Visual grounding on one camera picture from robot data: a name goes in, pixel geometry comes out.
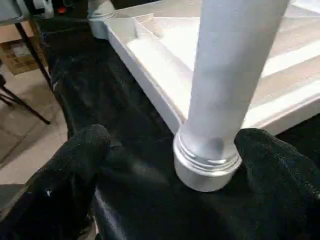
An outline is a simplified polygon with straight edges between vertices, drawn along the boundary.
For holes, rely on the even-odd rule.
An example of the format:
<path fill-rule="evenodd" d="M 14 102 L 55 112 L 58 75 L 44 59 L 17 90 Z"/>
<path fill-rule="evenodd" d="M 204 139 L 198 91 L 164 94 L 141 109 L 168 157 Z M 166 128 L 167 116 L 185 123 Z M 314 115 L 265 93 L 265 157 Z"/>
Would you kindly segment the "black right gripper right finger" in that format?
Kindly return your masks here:
<path fill-rule="evenodd" d="M 320 169 L 293 145 L 265 130 L 241 129 L 234 143 L 258 210 L 260 240 L 320 238 Z"/>

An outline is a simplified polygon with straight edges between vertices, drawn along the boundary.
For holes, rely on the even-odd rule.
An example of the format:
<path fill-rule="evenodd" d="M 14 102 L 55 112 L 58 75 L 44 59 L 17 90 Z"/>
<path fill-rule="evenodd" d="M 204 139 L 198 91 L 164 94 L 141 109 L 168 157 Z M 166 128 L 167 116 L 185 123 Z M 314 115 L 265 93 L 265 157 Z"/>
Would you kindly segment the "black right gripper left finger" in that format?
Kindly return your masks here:
<path fill-rule="evenodd" d="M 67 140 L 1 209 L 1 239 L 94 239 L 90 208 L 109 147 L 109 133 L 100 124 Z"/>

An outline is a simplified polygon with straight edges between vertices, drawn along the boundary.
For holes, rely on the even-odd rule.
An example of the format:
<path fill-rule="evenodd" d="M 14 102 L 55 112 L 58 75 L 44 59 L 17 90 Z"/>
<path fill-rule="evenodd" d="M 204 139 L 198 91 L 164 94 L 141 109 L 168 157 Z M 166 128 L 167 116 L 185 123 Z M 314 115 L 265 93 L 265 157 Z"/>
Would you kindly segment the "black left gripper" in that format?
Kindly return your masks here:
<path fill-rule="evenodd" d="M 85 19 L 88 14 L 87 0 L 54 0 L 54 16 Z"/>

